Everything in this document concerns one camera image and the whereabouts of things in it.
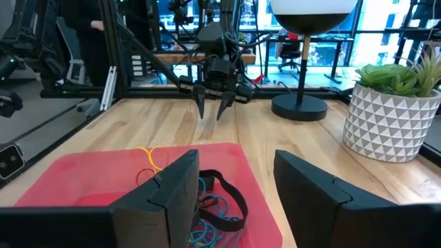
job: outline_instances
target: white geometric planter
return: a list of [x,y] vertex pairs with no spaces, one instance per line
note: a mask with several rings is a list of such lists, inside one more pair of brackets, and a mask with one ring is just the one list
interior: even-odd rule
[[379,93],[356,84],[343,141],[353,151],[379,161],[414,159],[440,105],[440,94],[411,98]]

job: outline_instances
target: red tray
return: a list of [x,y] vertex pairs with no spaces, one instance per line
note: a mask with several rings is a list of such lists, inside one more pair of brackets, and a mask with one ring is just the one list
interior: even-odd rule
[[[241,146],[220,143],[157,148],[152,158],[156,166],[165,167],[189,149],[199,150],[201,170],[220,171],[245,197],[249,215],[238,247],[282,247],[280,231]],[[150,163],[140,149],[66,155],[46,170],[16,207],[106,206],[137,187],[136,175],[142,167],[150,167]],[[150,172],[142,173],[139,183],[151,176]],[[227,215],[240,216],[239,208],[217,181],[214,193],[229,201]]]

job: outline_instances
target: black elastic strap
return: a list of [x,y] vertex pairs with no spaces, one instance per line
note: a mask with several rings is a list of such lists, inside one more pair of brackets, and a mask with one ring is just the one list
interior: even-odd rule
[[217,215],[199,208],[199,216],[210,222],[215,228],[221,231],[239,231],[245,227],[245,222],[247,221],[248,216],[248,206],[243,198],[242,194],[231,184],[229,184],[224,178],[223,175],[216,171],[215,169],[209,169],[199,172],[200,177],[214,177],[217,178],[220,182],[220,186],[236,201],[239,206],[240,212],[242,214],[242,218],[240,220],[224,220]]

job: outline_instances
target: lamp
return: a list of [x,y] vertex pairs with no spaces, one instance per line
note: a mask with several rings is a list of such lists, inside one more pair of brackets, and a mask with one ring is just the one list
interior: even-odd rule
[[318,121],[326,117],[327,104],[324,101],[303,95],[311,35],[336,27],[356,4],[357,0],[271,0],[279,24],[287,31],[305,37],[297,94],[274,97],[271,104],[274,114],[295,121]]

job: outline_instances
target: wooden tabletop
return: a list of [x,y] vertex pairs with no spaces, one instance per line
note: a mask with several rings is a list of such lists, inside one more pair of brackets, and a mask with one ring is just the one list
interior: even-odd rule
[[216,122],[218,104],[219,101],[207,101],[205,118],[200,120],[197,107],[190,100],[121,100],[0,190],[0,205],[13,205],[52,162],[66,154],[220,142],[242,145],[283,235],[283,247],[295,247],[295,242],[274,183],[276,149],[296,154],[395,203],[441,201],[441,169],[423,157],[404,164],[381,163],[342,145],[347,106],[340,101],[328,101],[327,118],[313,123],[279,118],[272,114],[270,101],[266,100],[235,103]]

